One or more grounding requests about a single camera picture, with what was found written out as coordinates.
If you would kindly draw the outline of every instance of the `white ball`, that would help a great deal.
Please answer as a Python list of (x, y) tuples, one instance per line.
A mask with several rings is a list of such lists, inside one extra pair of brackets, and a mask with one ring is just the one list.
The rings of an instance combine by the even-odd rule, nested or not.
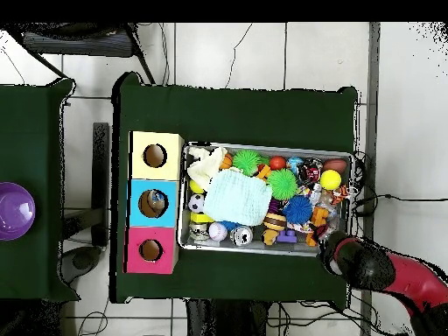
[(219, 242), (228, 236), (228, 231), (222, 224), (215, 222), (210, 225), (208, 234), (212, 240)]

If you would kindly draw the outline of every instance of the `green spiky ball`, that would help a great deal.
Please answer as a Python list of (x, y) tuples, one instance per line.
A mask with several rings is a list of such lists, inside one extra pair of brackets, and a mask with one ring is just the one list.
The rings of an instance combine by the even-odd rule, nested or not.
[(244, 175), (251, 177), (257, 172), (257, 166), (260, 163), (260, 155), (254, 150), (238, 150), (234, 154), (232, 166), (241, 169)]
[(277, 200), (291, 199), (298, 189), (295, 175), (287, 169), (272, 171), (268, 176), (267, 183), (272, 188), (272, 197)]

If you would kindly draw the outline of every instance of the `green table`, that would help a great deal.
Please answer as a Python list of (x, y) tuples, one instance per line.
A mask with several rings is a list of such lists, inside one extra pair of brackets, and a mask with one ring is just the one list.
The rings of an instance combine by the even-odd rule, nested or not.
[(124, 274), (128, 134), (130, 130), (171, 132), (185, 141), (352, 152), (356, 98), (353, 87), (338, 93), (146, 87), (135, 73), (122, 76), (113, 94), (112, 151), (119, 165), (112, 172), (112, 200), (118, 200), (112, 213), (112, 229), (117, 231), (116, 238), (111, 237), (112, 300), (315, 299), (344, 307), (346, 283), (327, 273), (313, 257), (181, 249), (172, 275)]
[(65, 301), (76, 293), (58, 275), (63, 214), (61, 103), (74, 86), (0, 86), (0, 181), (18, 183), (36, 203), (31, 229), (0, 241), (0, 298)]

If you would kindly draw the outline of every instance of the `purple container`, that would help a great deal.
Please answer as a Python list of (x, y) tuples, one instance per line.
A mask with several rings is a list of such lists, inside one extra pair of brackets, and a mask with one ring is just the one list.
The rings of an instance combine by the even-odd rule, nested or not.
[(0, 183), (0, 241), (22, 237), (34, 222), (34, 199), (22, 186)]

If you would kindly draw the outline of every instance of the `light blue cloth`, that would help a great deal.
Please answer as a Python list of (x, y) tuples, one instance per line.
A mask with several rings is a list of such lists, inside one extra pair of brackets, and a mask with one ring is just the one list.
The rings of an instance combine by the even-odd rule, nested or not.
[(271, 197), (272, 189), (263, 180), (223, 170), (213, 177), (208, 187), (204, 214), (216, 221), (258, 226), (268, 212)]

